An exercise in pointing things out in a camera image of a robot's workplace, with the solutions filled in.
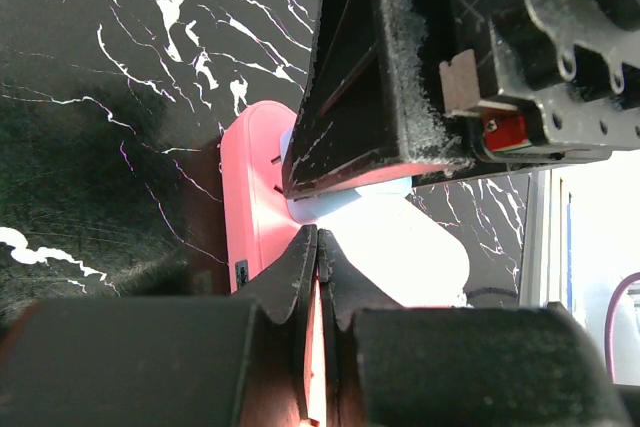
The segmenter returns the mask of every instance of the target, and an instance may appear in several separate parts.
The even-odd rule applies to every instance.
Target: pink object
[[[231,292],[238,289],[236,262],[248,262],[248,280],[277,260],[301,225],[282,195],[280,136],[296,114],[265,100],[247,108],[222,137],[222,188]]]

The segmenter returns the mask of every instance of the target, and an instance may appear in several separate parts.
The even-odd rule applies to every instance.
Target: red component
[[[488,119],[483,124],[484,141],[492,152],[517,150],[531,145],[522,115]]]

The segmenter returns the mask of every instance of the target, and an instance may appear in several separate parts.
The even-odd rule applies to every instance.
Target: marble countertop
[[[2,322],[41,298],[224,293],[220,138],[259,100],[297,108],[317,0],[0,7]],[[527,189],[411,197],[467,248],[472,304],[516,301]]]

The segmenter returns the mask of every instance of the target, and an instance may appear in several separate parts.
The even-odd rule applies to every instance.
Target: purple cable
[[[609,307],[607,308],[607,317],[604,321],[604,362],[607,366],[607,372],[609,373],[611,382],[616,381],[615,364],[613,361],[613,328],[616,309],[618,308],[620,299],[634,282],[640,282],[640,272],[631,274],[618,284],[616,290],[614,290],[611,295]]]

